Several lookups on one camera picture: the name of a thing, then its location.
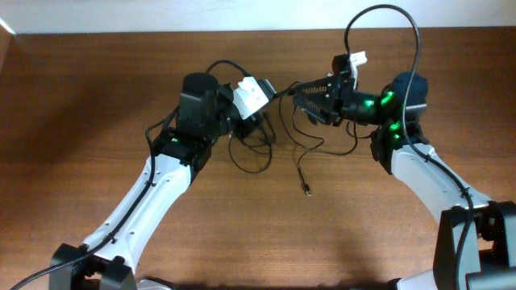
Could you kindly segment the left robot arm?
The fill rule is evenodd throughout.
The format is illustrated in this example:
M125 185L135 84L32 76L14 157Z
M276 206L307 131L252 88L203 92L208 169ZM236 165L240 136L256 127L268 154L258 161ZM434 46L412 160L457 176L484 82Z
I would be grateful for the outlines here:
M113 213L80 247L54 253L50 289L170 289L157 278L135 279L139 258L169 208L203 169L216 140L258 126L257 113L276 91L266 79L244 77L233 88L211 74L183 80L180 104L149 139L143 171Z

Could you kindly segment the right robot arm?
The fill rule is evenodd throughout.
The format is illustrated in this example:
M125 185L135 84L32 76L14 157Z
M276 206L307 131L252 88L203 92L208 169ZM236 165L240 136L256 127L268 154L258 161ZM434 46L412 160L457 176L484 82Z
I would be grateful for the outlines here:
M513 289L515 203L496 202L460 179L424 137L419 119L428 83L398 74L379 95L355 88L344 73L297 86L295 105L313 123L374 125L371 151L439 223L432 268L388 283L391 289Z

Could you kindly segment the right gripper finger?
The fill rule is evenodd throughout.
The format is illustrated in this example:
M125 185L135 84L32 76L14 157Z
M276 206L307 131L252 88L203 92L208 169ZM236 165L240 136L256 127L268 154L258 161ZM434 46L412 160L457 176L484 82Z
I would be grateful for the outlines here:
M301 83L297 85L294 89L294 92L299 94L314 94L314 93L323 93L323 94L336 94L338 89L340 88L340 83L343 80L343 77L340 75L333 75L330 77L324 77L322 79L318 79L316 81L310 81L306 83Z
M322 124L335 123L339 117L338 112L334 110L331 103L325 102L324 97L319 99L296 96L293 103L304 110L313 120Z

